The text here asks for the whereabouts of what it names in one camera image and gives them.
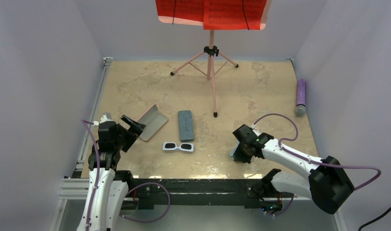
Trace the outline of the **blue cloth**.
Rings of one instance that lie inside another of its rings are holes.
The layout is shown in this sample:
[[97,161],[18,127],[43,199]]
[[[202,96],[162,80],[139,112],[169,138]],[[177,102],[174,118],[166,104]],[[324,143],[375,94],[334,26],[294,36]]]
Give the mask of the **blue cloth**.
[[235,162],[239,162],[238,151],[239,151],[239,144],[230,152],[230,157]]

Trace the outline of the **pink glasses case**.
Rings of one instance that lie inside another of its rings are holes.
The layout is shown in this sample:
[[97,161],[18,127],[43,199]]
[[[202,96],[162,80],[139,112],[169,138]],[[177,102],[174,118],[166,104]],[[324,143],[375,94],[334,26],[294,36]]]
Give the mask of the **pink glasses case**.
[[138,122],[145,125],[142,134],[139,136],[143,141],[149,141],[167,122],[166,115],[161,113],[156,104],[153,104],[138,119]]

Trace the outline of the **white frame sunglasses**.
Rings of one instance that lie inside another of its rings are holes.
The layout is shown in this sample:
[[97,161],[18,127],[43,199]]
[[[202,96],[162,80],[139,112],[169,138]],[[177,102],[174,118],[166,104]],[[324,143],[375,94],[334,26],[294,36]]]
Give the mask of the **white frame sunglasses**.
[[182,152],[193,152],[194,151],[194,145],[192,143],[186,143],[183,142],[180,145],[178,145],[175,142],[164,142],[163,151],[182,151]]

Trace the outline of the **grey glasses case green lining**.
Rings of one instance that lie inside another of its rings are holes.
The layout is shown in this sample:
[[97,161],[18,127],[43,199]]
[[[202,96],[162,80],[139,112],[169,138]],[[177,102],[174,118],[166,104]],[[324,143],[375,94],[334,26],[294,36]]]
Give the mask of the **grey glasses case green lining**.
[[180,141],[194,141],[193,118],[190,110],[182,110],[178,112],[178,124]]

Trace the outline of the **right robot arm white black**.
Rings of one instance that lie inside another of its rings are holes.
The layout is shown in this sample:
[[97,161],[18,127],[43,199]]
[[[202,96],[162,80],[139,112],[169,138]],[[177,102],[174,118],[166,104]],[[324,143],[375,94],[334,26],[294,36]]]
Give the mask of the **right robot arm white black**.
[[291,193],[311,199],[322,211],[335,214],[355,188],[340,162],[331,156],[325,159],[281,145],[267,133],[243,124],[233,132],[237,146],[231,157],[240,163],[250,163],[257,157],[277,162],[293,171],[288,174],[272,169],[261,179],[257,193],[273,196]]

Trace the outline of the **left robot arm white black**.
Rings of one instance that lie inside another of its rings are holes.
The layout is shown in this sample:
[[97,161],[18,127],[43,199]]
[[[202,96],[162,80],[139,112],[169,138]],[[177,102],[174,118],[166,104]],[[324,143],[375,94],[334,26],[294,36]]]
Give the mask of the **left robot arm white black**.
[[125,197],[135,190],[129,170],[118,170],[121,152],[127,152],[140,137],[145,125],[123,115],[123,127],[109,113],[99,121],[82,120],[92,138],[92,153],[88,158],[89,186],[78,231],[113,231]]

